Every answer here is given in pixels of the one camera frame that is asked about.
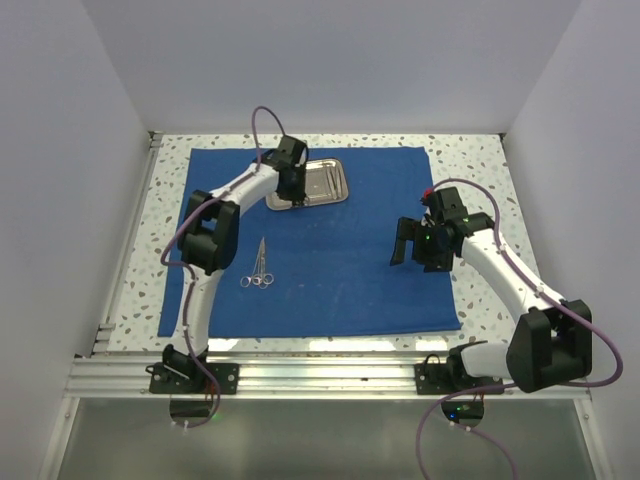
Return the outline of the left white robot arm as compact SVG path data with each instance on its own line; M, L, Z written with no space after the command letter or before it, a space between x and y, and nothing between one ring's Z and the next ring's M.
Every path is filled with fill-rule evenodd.
M196 190L161 263L183 271L183 292L171 344L162 364L185 392L201 390L213 375L205 366L208 329L218 284L238 250L240 221L271 194L298 206L306 198L307 144L289 135L258 150L237 177L211 191Z

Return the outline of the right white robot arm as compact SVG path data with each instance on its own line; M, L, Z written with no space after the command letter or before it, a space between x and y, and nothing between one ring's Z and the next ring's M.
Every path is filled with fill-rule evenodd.
M488 283L515 322L507 342L454 347L444 362L424 362L421 375L441 390L461 393L505 380L531 393L589 375L587 305L564 299L513 258L496 218L469 212L456 188L428 190L421 203L421 218L397 221L391 265L411 259L426 273L443 273L452 270L454 259L462 259Z

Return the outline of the blue surgical cloth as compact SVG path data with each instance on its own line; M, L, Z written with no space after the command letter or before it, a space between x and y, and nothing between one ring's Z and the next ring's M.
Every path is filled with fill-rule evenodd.
M248 149L191 152L180 211L196 190L211 191L249 165ZM391 266L397 221L423 214L433 183L421 147L322 148L314 157L344 167L345 201L270 210L265 198L243 214L238 250L218 284L209 334L223 338L401 335L456 330L448 273L425 273L411 259ZM261 238L266 289L242 288Z

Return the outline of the steel instrument tray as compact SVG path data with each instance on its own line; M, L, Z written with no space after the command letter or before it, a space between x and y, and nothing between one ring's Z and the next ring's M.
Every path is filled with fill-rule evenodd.
M310 208L329 204L340 203L345 201L349 196L349 188L347 185L346 175L342 162L337 158L322 158L311 160L306 164L306 199L302 205L293 205L291 202L283 201L278 198L276 192L266 196L265 204L273 211L284 211L296 208ZM325 168L337 167L341 170L343 178L343 187L345 190L342 199L336 199L331 196L325 177Z

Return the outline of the steel surgical scissors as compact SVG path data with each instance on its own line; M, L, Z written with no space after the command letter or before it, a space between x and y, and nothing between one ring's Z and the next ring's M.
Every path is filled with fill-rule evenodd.
M257 263L251 282L253 285L258 286L259 288L266 289L273 284L274 280L274 275L267 271L266 241L265 238L262 238L259 243L257 252Z

